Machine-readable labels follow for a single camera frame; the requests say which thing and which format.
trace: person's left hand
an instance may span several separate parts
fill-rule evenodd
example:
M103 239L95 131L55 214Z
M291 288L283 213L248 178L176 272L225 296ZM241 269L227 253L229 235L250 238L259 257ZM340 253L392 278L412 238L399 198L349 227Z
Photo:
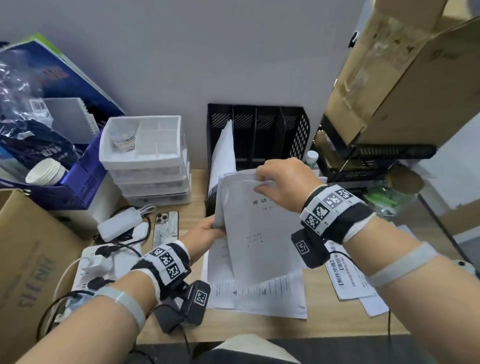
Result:
M225 237L224 229L214 229L215 215L200 220L180 241L190 254L190 266L200 259L213 245L216 239Z

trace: tape roll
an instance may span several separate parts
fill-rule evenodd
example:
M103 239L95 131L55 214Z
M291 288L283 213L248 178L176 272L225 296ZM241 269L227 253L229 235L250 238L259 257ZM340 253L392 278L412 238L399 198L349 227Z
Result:
M464 271L475 275L475 267L471 263L466 262L465 260L452 260L452 262L462 268Z

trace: smartphone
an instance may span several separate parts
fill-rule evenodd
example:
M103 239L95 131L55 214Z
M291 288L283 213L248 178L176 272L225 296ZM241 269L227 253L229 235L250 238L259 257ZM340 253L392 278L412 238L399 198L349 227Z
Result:
M179 238L179 212L160 212L155 216L153 249L172 243Z

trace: wooden tabletop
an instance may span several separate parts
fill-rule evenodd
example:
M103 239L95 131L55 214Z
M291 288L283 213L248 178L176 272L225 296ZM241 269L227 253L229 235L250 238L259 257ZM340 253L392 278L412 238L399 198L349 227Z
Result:
M207 172L192 171L192 203L182 206L163 206L162 211L177 210L180 218L179 236L185 234L204 217ZM423 241L451 259L462 259L449 238L421 201L409 205L395 220L405 224ZM144 245L145 253L151 249L151 239ZM192 266L187 282L200 279L203 259ZM303 279L307 300L307 320L236 313L227 310L207 310L203 323L186 334L189 341L224 341L235 335L253 333L265 339L318 338L341 336L369 336L387 334L387 314L368 317L359 300L340 302L325 267L304 269ZM392 315L392 334L408 331ZM138 344L183 342L180 333L164 334L155 317L150 317L138 336Z

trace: white power strip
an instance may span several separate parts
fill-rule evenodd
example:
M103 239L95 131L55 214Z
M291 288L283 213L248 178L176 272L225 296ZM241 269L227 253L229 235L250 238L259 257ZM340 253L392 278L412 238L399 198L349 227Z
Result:
M95 255L97 249L101 246L114 246L115 244L103 244L103 245L94 245L85 248L82 252L82 257L85 259L80 259L78 262L77 273L75 274L75 279L73 280L72 291L83 290L89 291L87 288L88 282L97 277L103 277L104 279L118 280L127 274L130 271L130 268L138 261L139 257L130 249L120 248L117 252L112 253L107 260L111 263L111 269L104 273L99 274L99 270L91 269L90 271L85 271L84 268L89 267L92 262L92 259L97 259L101 255ZM142 244L137 243L131 245L133 249L142 253ZM65 305L65 310L63 314L58 315L55 318L55 322L62 322L66 319L76 308L78 308L83 303L91 299L91 296L83 296L80 301L70 298Z

